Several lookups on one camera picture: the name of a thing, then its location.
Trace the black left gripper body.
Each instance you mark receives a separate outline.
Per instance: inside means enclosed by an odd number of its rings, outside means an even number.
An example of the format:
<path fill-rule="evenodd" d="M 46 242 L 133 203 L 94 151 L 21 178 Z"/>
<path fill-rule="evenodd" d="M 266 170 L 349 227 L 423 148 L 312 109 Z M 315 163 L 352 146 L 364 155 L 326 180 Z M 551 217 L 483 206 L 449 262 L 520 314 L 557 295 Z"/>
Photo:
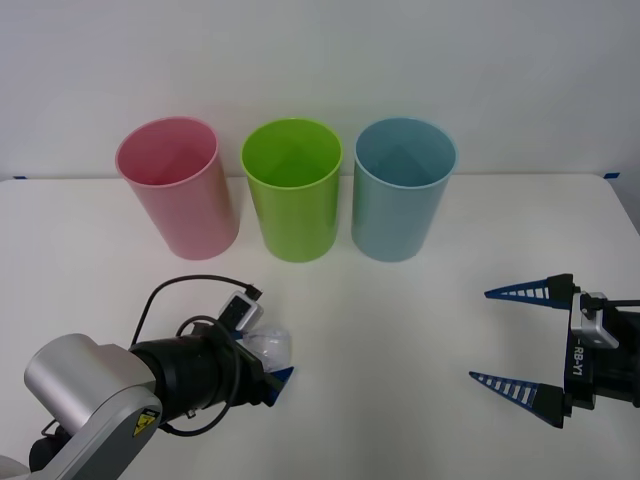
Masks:
<path fill-rule="evenodd" d="M 221 347 L 219 400 L 232 407 L 245 404 L 273 407 L 278 391 L 273 385 L 274 377 L 264 370 L 262 361 L 241 342 L 235 341 L 232 347 L 225 340 Z"/>

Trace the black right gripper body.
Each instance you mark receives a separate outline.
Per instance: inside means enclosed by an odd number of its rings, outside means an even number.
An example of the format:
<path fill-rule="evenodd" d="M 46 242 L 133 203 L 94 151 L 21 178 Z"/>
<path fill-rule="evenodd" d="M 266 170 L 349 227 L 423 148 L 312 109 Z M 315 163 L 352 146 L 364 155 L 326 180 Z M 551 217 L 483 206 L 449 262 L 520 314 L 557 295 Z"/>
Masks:
<path fill-rule="evenodd" d="M 593 410 L 597 396 L 639 407 L 639 314 L 605 308 L 605 330 L 616 349 L 592 348 L 568 330 L 564 365 L 564 410 Z"/>

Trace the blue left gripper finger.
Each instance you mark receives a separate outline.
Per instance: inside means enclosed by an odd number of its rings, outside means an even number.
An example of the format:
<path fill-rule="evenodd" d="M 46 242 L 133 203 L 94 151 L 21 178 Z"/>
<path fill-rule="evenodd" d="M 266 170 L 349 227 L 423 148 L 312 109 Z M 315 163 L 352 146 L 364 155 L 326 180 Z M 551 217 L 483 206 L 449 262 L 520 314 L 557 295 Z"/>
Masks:
<path fill-rule="evenodd" d="M 269 372 L 265 374 L 264 381 L 266 383 L 266 395 L 264 397 L 264 404 L 267 406 L 273 406 L 281 392 L 284 390 L 288 383 L 292 373 L 293 367 L 288 367 L 282 370 Z"/>

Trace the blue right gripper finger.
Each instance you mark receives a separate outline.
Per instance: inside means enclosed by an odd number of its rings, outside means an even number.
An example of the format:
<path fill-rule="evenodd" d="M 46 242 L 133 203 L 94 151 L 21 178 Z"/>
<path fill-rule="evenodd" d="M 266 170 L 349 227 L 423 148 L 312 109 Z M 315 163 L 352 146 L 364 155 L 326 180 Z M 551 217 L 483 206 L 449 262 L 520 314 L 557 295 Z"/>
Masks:
<path fill-rule="evenodd" d="M 513 284 L 488 290 L 487 299 L 506 300 L 570 311 L 574 296 L 573 275 L 554 275 L 543 280 Z"/>
<path fill-rule="evenodd" d="M 469 376 L 546 424 L 558 429 L 563 428 L 565 393 L 561 387 L 493 376 L 475 371 L 470 371 Z"/>

